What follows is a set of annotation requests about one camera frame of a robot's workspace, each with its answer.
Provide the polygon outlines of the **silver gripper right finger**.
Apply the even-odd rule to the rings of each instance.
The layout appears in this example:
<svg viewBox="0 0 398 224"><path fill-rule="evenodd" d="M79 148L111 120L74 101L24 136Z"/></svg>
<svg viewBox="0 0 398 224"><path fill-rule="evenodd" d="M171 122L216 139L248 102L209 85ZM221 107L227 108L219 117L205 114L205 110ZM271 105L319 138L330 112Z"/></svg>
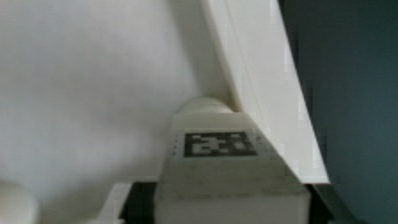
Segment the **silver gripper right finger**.
<svg viewBox="0 0 398 224"><path fill-rule="evenodd" d="M330 184L310 184L308 224L353 224L354 216Z"/></svg>

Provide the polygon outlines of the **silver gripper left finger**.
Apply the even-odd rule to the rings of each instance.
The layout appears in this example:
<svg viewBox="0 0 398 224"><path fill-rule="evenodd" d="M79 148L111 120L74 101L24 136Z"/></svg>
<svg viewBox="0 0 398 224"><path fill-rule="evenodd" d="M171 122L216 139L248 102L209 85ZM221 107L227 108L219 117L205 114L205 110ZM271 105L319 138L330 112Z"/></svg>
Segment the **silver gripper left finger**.
<svg viewBox="0 0 398 224"><path fill-rule="evenodd" d="M86 224L124 224L120 218L122 207L127 199L127 194L131 190L129 183L116 183L109 189L104 204L99 210L99 214Z"/></svg>

